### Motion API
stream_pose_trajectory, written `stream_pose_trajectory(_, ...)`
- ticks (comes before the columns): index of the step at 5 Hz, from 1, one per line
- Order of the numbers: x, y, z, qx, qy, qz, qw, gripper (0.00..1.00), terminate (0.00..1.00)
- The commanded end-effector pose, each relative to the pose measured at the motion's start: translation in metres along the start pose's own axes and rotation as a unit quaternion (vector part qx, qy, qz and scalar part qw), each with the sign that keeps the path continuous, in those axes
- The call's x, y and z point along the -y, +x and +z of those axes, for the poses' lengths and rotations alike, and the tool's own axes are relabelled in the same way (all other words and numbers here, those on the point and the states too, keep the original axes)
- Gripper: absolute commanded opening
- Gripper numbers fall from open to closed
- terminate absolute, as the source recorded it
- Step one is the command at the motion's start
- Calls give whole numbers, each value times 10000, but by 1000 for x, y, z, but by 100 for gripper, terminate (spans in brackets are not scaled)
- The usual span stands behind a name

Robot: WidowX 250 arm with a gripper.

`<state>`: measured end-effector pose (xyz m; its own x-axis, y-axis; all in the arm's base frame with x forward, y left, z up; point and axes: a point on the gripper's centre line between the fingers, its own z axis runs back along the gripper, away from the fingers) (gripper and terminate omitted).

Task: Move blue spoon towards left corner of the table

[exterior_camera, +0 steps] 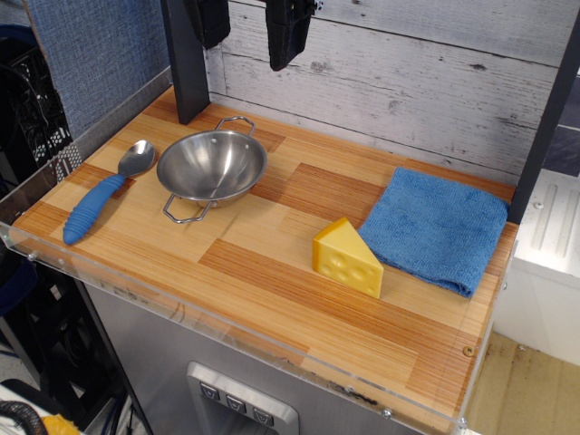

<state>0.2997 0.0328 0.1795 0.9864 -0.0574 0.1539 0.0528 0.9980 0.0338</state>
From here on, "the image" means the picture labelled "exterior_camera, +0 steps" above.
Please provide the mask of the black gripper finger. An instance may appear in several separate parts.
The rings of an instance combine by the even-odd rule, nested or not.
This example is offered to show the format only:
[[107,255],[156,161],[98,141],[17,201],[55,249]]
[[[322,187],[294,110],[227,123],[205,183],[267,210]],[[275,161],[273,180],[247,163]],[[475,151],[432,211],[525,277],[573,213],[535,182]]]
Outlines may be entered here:
[[194,1],[191,4],[191,20],[203,47],[215,47],[230,33],[228,0]]
[[312,15],[312,1],[266,1],[268,52],[273,71],[283,70],[305,49]]

